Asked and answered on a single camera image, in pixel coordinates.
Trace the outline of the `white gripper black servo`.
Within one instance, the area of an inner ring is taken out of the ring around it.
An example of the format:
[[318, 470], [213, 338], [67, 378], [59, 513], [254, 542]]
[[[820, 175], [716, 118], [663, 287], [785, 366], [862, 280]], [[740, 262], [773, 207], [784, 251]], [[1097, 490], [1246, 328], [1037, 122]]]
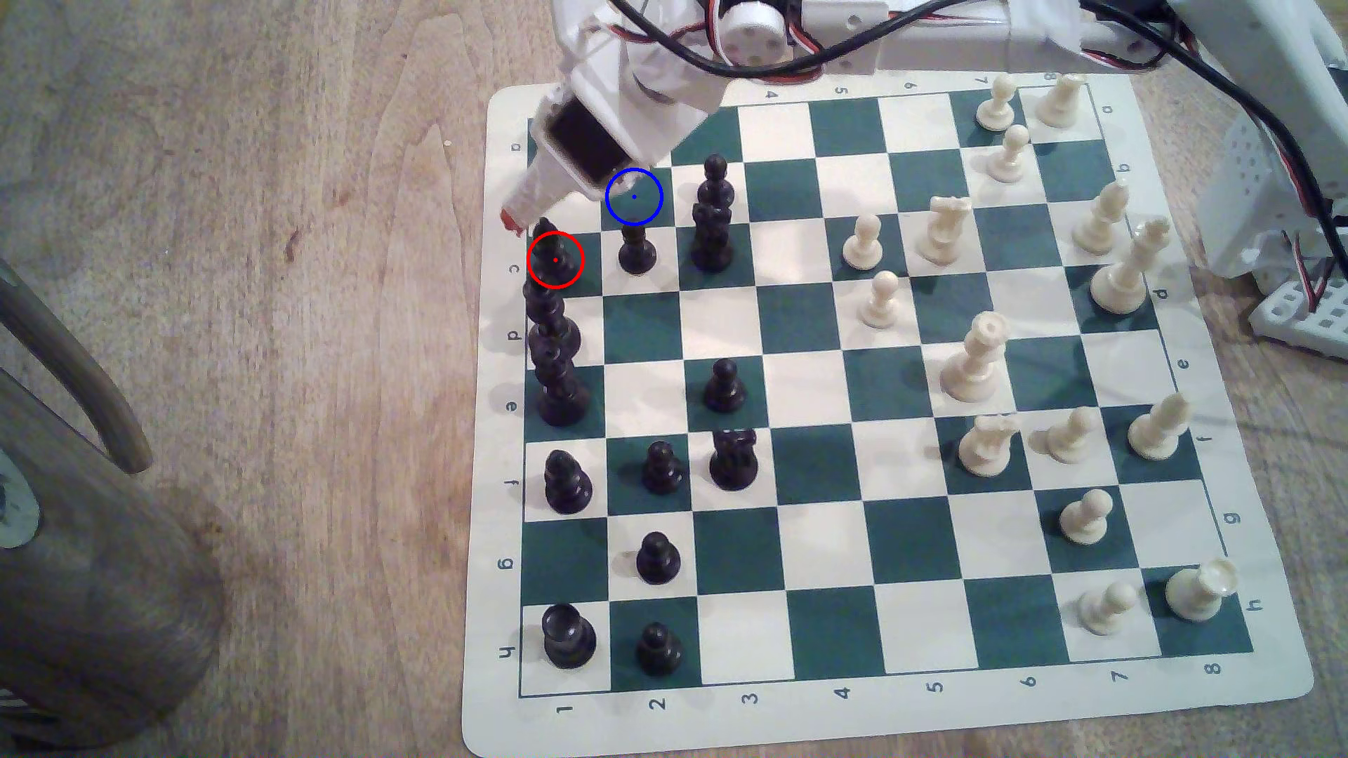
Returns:
[[623, 39], [613, 31], [620, 15], [605, 1], [551, 1], [551, 22], [563, 77], [538, 104], [535, 155], [497, 214], [512, 233], [530, 231], [572, 193], [603, 198], [620, 171], [669, 156], [729, 86], [659, 43]]

